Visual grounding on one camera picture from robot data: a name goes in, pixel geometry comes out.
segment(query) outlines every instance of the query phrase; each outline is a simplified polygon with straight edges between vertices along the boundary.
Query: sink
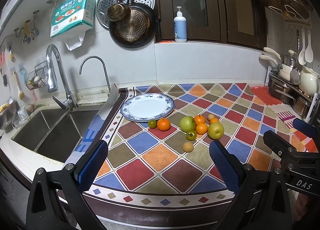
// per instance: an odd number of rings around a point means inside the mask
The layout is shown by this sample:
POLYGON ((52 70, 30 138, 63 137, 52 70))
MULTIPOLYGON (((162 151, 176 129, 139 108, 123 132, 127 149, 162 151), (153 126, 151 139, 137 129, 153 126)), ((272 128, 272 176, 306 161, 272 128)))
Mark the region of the sink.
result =
POLYGON ((40 110, 12 140, 48 158, 65 162, 101 107, 40 110))

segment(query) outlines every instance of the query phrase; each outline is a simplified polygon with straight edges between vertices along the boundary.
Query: soap dispenser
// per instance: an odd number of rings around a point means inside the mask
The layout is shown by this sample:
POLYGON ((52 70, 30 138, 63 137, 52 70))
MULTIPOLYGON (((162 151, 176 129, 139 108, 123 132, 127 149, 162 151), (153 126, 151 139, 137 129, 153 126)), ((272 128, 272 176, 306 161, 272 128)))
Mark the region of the soap dispenser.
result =
POLYGON ((174 39, 178 43, 187 41, 187 20, 182 16, 181 6, 177 6, 177 16, 173 20, 174 24, 174 39))

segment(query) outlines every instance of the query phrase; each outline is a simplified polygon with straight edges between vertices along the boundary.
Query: black frying pan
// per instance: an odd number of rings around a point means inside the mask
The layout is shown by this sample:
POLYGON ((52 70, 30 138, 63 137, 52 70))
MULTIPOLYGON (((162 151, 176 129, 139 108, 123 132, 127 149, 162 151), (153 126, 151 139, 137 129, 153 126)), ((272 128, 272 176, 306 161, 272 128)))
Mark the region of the black frying pan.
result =
POLYGON ((148 44, 156 35, 158 18, 146 4, 128 0, 130 16, 123 22, 109 22, 112 39, 125 48, 139 48, 148 44))

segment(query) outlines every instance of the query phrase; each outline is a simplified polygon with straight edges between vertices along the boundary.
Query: green tomato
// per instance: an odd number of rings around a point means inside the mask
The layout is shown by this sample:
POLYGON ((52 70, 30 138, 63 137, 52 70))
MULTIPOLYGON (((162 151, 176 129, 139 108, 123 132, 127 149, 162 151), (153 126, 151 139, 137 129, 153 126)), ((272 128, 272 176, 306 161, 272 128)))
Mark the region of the green tomato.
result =
POLYGON ((197 133, 194 130, 188 131, 186 134, 186 139, 189 141, 193 141, 194 139, 196 139, 196 137, 197 137, 197 133))
POLYGON ((157 127, 157 122, 156 122, 156 120, 150 120, 150 121, 148 122, 148 126, 149 126, 151 129, 156 128, 156 127, 157 127))

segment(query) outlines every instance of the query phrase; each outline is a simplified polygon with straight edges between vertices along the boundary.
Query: cream kettle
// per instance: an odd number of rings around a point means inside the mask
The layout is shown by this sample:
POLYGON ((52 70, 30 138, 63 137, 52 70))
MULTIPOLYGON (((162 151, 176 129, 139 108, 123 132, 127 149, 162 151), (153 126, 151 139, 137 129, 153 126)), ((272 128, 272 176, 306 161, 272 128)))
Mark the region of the cream kettle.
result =
POLYGON ((314 72, 311 68, 302 66, 299 88, 308 96, 313 97, 313 95, 318 92, 319 89, 318 77, 319 74, 314 72))

